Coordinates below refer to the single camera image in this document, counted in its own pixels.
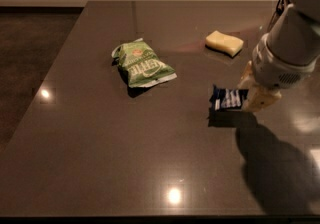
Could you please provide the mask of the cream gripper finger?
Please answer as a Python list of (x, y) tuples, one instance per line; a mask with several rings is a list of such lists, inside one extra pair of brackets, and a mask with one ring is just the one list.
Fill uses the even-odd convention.
[(253, 69), (252, 69), (252, 62), (249, 61), (246, 64), (246, 67), (241, 75), (238, 88), (239, 89), (250, 89), (251, 86), (254, 84), (254, 76), (253, 76)]
[(258, 112), (281, 99), (281, 93), (275, 94), (250, 91), (245, 100), (242, 110), (246, 112)]

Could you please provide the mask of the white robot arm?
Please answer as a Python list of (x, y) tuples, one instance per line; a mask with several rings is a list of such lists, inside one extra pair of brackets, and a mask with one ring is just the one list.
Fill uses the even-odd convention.
[(320, 0), (289, 0), (252, 52), (238, 87), (248, 91), (242, 109), (257, 112), (308, 77), (320, 56)]

